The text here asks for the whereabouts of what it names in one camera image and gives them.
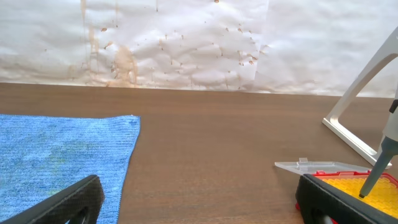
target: blue towel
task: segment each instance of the blue towel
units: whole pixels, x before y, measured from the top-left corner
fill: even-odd
[[[0,114],[0,221],[90,174],[105,201],[97,223],[117,223],[140,118],[51,118]]]

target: cloth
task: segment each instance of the cloth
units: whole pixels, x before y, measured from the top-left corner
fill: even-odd
[[[105,201],[97,223],[117,223],[140,117],[0,114],[0,221],[96,174]]]

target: tabletop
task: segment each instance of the tabletop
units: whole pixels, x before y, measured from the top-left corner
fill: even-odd
[[[371,167],[322,124],[339,97],[0,83],[0,113],[141,116],[119,223],[302,223],[299,176],[274,162]],[[357,98],[341,123],[377,148],[392,99]],[[398,177],[398,159],[387,172]]]

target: white wall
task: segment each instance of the white wall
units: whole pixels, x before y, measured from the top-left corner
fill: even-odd
[[[0,82],[342,95],[397,11],[395,0],[5,0]],[[361,95],[394,96],[397,69]]]

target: clear plastic lid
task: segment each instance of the clear plastic lid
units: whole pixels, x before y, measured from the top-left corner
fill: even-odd
[[[335,173],[339,171],[367,172],[370,168],[344,164],[342,162],[312,162],[307,158],[300,158],[298,162],[275,162],[275,166],[296,174],[316,174],[317,171]]]

